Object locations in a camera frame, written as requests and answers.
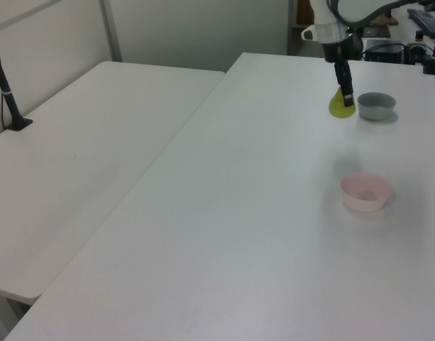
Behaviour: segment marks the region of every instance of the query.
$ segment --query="bowl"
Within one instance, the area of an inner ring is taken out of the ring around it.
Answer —
[[[358,97],[359,115],[369,121],[382,121],[391,117],[395,98],[380,92],[368,92]]]
[[[341,181],[343,203],[361,212],[381,209],[392,193],[389,181],[372,173],[353,173]]]

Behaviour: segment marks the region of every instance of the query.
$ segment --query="white table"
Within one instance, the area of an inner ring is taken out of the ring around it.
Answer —
[[[333,118],[323,60],[243,54],[7,340],[435,340],[435,76],[351,67],[396,122]],[[383,211],[343,207],[359,170]]]
[[[223,77],[102,63],[0,135],[0,294],[33,303]]]
[[[392,16],[399,21],[399,24],[396,26],[389,26],[389,31],[391,34],[391,38],[364,38],[364,48],[366,47],[366,43],[368,39],[377,39],[377,40],[397,40],[403,44],[409,43],[417,43],[415,41],[416,31],[421,28],[412,20],[409,19],[409,14],[407,12],[408,9],[419,9],[424,11],[424,7],[419,4],[409,4],[398,9],[392,10]],[[435,11],[430,12],[430,14],[435,18]],[[421,44],[425,44],[429,46],[432,50],[435,47],[435,39],[432,39],[428,36],[424,36],[424,40],[419,42]],[[427,54],[431,55],[431,51],[428,48],[425,48]]]

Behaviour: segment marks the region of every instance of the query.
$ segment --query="keyboard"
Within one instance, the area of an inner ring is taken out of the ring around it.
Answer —
[[[429,13],[418,9],[408,9],[409,17],[420,27],[424,34],[435,39],[435,18]]]

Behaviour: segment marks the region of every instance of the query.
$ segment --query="white wall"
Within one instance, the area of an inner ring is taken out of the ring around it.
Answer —
[[[99,0],[62,0],[1,29],[0,53],[24,116],[101,61],[111,60]],[[7,107],[5,112],[10,121]]]
[[[106,0],[122,60],[226,72],[242,52],[286,55],[290,0]]]

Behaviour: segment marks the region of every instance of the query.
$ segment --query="gray bowl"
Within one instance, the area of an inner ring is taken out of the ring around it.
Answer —
[[[389,119],[394,114],[395,98],[380,92],[368,92],[358,97],[359,114],[370,121]]]

